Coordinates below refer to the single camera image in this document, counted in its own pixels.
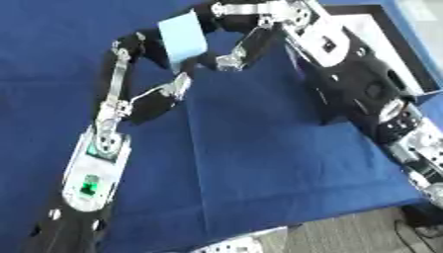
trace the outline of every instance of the cable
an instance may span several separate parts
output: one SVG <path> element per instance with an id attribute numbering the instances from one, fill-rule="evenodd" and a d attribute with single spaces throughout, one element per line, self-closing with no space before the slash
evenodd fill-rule
<path id="1" fill-rule="evenodd" d="M 403 224 L 404 226 L 408 227 L 423 243 L 424 245 L 426 245 L 426 247 L 429 249 L 429 251 L 431 251 L 432 253 L 437 253 L 432 247 L 431 245 L 417 232 L 415 231 L 415 229 L 413 229 L 412 227 L 410 227 L 409 225 L 407 225 L 403 220 L 400 219 L 396 219 L 394 221 L 394 231 L 396 232 L 396 235 L 399 237 L 399 240 L 404 244 L 404 246 L 407 247 L 407 249 L 409 249 L 409 251 L 411 253 L 417 253 L 412 246 L 410 246 L 409 243 L 407 243 L 404 238 L 400 235 L 399 233 L 399 224 Z"/>
<path id="2" fill-rule="evenodd" d="M 407 249 L 409 249 L 409 251 L 411 253 L 417 253 L 412 246 L 409 245 L 409 243 L 407 243 L 404 238 L 399 234 L 399 224 L 401 223 L 401 220 L 397 219 L 394 221 L 394 231 L 396 232 L 397 236 L 399 237 L 399 240 L 403 243 L 404 246 L 407 247 Z"/>
<path id="3" fill-rule="evenodd" d="M 415 232 L 417 232 L 419 235 L 421 235 L 421 237 L 426 238 L 426 239 L 435 239 L 435 238 L 439 238 L 443 236 L 443 231 L 441 229 L 439 229 L 438 226 L 435 226 L 436 228 L 434 228 L 435 230 L 435 234 L 433 235 L 429 235 L 426 234 L 425 232 L 419 230 L 419 228 L 426 228 L 426 229 L 430 229 L 433 228 L 433 226 L 427 226 L 427 227 L 416 227 L 414 228 Z"/>

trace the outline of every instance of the white sticker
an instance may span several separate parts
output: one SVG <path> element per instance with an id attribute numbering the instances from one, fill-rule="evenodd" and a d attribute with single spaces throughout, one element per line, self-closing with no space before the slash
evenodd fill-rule
<path id="1" fill-rule="evenodd" d="M 429 10 L 423 0 L 404 0 L 402 5 L 416 21 L 437 21 L 437 17 Z"/>

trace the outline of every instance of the blue tablecloth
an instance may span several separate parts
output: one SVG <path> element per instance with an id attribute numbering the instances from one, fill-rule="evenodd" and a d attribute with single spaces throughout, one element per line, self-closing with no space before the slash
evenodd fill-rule
<path id="1" fill-rule="evenodd" d="M 0 247 L 16 252 L 89 124 L 113 39 L 197 1 L 5 0 L 0 8 Z M 238 35 L 217 33 L 227 52 Z M 242 73 L 200 70 L 180 107 L 123 131 L 133 153 L 106 253 L 238 233 L 418 200 L 350 124 L 319 126 L 283 47 Z M 172 75 L 141 61 L 138 89 Z M 425 111 L 443 126 L 443 101 Z"/>

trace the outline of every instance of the robotic arm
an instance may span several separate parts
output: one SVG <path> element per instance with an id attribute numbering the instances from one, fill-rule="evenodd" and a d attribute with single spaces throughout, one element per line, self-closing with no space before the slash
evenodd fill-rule
<path id="1" fill-rule="evenodd" d="M 147 53 L 147 43 L 155 43 L 146 42 L 146 36 L 147 32 L 137 32 L 120 38 L 106 52 L 93 123 L 80 135 L 61 185 L 22 252 L 97 252 L 131 153 L 131 137 L 118 132 L 118 125 L 126 119 L 141 124 L 163 115 L 183 99 L 192 83 L 193 63 L 186 62 L 172 82 L 130 99 L 133 64 Z"/>
<path id="2" fill-rule="evenodd" d="M 215 70 L 240 71 L 263 53 L 276 34 L 310 64 L 324 102 L 344 115 L 402 168 L 410 183 L 443 208 L 443 135 L 417 106 L 397 74 L 315 0 L 254 4 L 217 2 L 216 19 L 255 16 L 253 28 Z"/>

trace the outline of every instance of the foam block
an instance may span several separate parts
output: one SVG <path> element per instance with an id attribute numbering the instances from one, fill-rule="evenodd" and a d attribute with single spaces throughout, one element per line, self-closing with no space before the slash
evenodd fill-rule
<path id="1" fill-rule="evenodd" d="M 194 11 L 158 23 L 171 69 L 177 73 L 180 63 L 207 51 L 208 45 Z"/>

